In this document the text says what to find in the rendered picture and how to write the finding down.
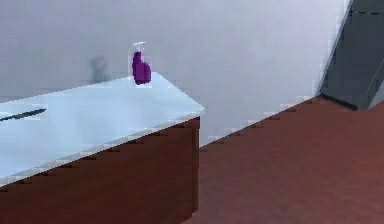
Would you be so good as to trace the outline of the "purple spray bottle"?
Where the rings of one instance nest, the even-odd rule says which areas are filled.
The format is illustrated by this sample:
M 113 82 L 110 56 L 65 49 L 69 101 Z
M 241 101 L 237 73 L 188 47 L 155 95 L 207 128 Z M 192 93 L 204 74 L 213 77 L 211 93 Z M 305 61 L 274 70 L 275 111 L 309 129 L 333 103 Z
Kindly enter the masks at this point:
M 143 59 L 144 42 L 133 44 L 135 49 L 132 59 L 132 74 L 136 85 L 147 84 L 151 81 L 151 67 Z

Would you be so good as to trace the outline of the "brown cabinet with white worktop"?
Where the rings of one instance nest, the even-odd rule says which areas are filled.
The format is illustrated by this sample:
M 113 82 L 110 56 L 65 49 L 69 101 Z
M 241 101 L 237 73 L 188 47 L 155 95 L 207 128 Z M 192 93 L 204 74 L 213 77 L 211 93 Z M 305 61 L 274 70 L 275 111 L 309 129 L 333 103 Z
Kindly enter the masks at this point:
M 181 224 L 203 106 L 158 73 L 0 103 L 0 224 Z

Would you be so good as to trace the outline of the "dark grey fridge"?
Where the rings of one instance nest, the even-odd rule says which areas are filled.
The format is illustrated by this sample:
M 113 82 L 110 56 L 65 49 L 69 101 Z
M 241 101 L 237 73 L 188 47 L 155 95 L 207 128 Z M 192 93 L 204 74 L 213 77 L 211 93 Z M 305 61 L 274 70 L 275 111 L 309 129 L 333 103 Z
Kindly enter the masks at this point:
M 351 1 L 320 93 L 368 110 L 384 82 L 384 0 Z

